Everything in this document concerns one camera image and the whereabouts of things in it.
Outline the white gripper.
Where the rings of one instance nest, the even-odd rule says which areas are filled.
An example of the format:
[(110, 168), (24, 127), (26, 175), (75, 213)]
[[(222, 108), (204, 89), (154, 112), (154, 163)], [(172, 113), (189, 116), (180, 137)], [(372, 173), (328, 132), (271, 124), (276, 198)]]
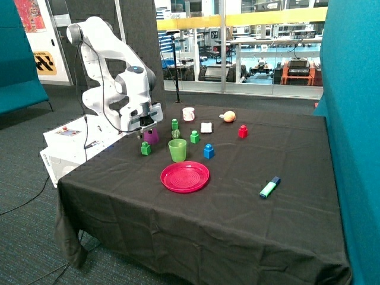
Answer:
[(163, 120), (161, 103), (128, 103), (120, 109), (121, 129), (119, 132), (126, 134), (137, 133), (137, 138), (141, 139), (142, 134), (148, 131), (153, 133), (153, 128), (158, 122)]

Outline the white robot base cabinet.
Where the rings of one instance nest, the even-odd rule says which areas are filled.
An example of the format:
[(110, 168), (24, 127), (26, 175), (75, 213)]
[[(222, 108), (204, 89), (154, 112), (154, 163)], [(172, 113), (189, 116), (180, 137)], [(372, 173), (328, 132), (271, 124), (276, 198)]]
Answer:
[(85, 115), (45, 132), (47, 147), (40, 156), (53, 186), (125, 135), (97, 115)]

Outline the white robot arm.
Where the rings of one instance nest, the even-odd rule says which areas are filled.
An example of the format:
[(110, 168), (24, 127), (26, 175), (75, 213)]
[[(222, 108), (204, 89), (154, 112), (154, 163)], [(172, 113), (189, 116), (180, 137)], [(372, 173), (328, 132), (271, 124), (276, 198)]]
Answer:
[(99, 86), (83, 93), (84, 105), (99, 118), (103, 132), (143, 133), (163, 120), (160, 103), (151, 100), (154, 72), (119, 40), (100, 17), (70, 24), (66, 35), (80, 48), (84, 68)]

